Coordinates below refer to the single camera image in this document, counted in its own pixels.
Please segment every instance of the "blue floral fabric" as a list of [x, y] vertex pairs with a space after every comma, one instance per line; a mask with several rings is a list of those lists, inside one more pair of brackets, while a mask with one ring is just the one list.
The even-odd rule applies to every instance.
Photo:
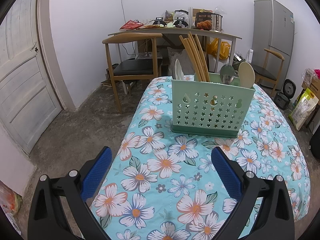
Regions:
[[[211, 162], [220, 146], [258, 177], [284, 177], [295, 221], [308, 213], [310, 178], [290, 126], [257, 85], [237, 138], [171, 131], [171, 77], [151, 81], [91, 210], [111, 239], [210, 240], [232, 212]], [[250, 232], [258, 199], [241, 236]]]

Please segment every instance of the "wooden chair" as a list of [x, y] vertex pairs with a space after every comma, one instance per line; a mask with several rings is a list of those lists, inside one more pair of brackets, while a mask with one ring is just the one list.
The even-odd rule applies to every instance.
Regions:
[[[107, 63], [110, 73], [112, 89], [115, 94], [116, 104], [122, 114], [121, 104], [116, 89], [116, 80], [145, 80], [161, 75], [162, 59], [157, 58], [156, 38], [162, 38], [161, 33], [121, 33], [102, 41], [106, 45]], [[127, 43], [140, 40], [152, 40], [152, 59], [127, 59], [112, 69], [109, 44]]]
[[[276, 92], [276, 86], [277, 86], [279, 78], [280, 78], [280, 74], [281, 74], [281, 70], [282, 70], [282, 66], [283, 66], [283, 62], [284, 62], [284, 57], [279, 52], [276, 52], [276, 51], [273, 51], [270, 49], [264, 49], [264, 50], [267, 52], [267, 54], [266, 54], [266, 58], [264, 60], [263, 67], [257, 66], [255, 64], [251, 64], [251, 66], [252, 66], [254, 73], [256, 75], [256, 80], [255, 80], [256, 84], [258, 84], [260, 82], [260, 79], [266, 80], [266, 81], [274, 84], [272, 92], [271, 92], [271, 97], [272, 97], [274, 95], [274, 93]], [[271, 53], [274, 56], [276, 56], [277, 58], [281, 59], [281, 65], [280, 65], [277, 77], [275, 77], [268, 70], [266, 70], [269, 53]]]

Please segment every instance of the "wooden chopstick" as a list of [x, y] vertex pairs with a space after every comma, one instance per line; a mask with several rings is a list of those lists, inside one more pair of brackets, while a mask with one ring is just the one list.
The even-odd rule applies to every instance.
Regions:
[[183, 39], [183, 37], [182, 37], [181, 35], [179, 36], [179, 38], [180, 38], [183, 46], [185, 47], [185, 49], [186, 49], [186, 51], [187, 51], [187, 53], [188, 53], [188, 56], [189, 56], [189, 58], [190, 58], [190, 60], [191, 60], [191, 63], [192, 63], [192, 65], [193, 65], [193, 69], [195, 70], [195, 73], [196, 73], [196, 75], [197, 75], [198, 80], [199, 80], [199, 81], [202, 81], [202, 78], [201, 78], [201, 75], [200, 75], [200, 72], [199, 72], [197, 63], [196, 63], [196, 59], [195, 59], [195, 57], [194, 57], [194, 55], [193, 55], [193, 52], [192, 52], [192, 50], [191, 50], [191, 47], [190, 47], [188, 41], [186, 41], [185, 39]]
[[207, 82], [210, 82], [209, 71], [208, 71], [207, 63], [206, 63], [205, 58], [204, 58], [204, 54], [203, 54], [203, 50], [202, 50], [202, 47], [201, 47], [201, 43], [199, 41], [198, 35], [196, 34], [195, 36], [196, 36], [196, 41], [197, 41], [197, 44], [198, 44], [198, 47], [199, 47], [201, 61], [202, 61], [203, 67], [204, 67], [204, 74], [206, 76]]
[[207, 79], [206, 79], [205, 74], [204, 74], [204, 68], [203, 68], [202, 62], [200, 60], [200, 54], [199, 54], [199, 52], [198, 52], [198, 50], [196, 48], [196, 43], [195, 43], [195, 41], [194, 41], [194, 39], [193, 39], [193, 37], [192, 37], [192, 35], [190, 33], [188, 33], [188, 37], [189, 38], [187, 40], [189, 41], [191, 49], [192, 49], [192, 52], [193, 52], [193, 54], [194, 54], [194, 56], [196, 58], [196, 62], [197, 62], [198, 68], [199, 68], [201, 79], [202, 79], [202, 81], [207, 82]]

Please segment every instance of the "mint green plastic holder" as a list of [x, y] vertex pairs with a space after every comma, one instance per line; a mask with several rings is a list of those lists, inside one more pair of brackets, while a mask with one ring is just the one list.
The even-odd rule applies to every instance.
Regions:
[[172, 131], [236, 138], [248, 112], [255, 89], [230, 85], [209, 73], [211, 82], [172, 79]]

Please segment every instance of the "concrete floor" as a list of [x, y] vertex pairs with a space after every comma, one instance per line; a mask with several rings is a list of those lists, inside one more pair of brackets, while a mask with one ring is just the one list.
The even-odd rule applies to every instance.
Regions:
[[[37, 181], [42, 174], [50, 178], [65, 176], [72, 169], [80, 169], [82, 165], [93, 159], [103, 148], [109, 146], [113, 157], [117, 153], [121, 141], [131, 122], [132, 116], [143, 94], [141, 83], [132, 89], [132, 95], [124, 95], [118, 85], [119, 98], [123, 114], [116, 109], [111, 88], [100, 87], [77, 111], [62, 111], [42, 134], [30, 153], [30, 160], [37, 166], [28, 190], [23, 198], [23, 204], [17, 215], [17, 222], [22, 237], [27, 239], [28, 216]], [[284, 115], [287, 118], [290, 110]], [[304, 232], [320, 207], [320, 161], [315, 159], [308, 150], [311, 138], [309, 130], [302, 128], [294, 134], [305, 156], [311, 180], [311, 202], [308, 214], [295, 224], [296, 239]], [[70, 210], [66, 212], [73, 232], [80, 236], [80, 231]]]

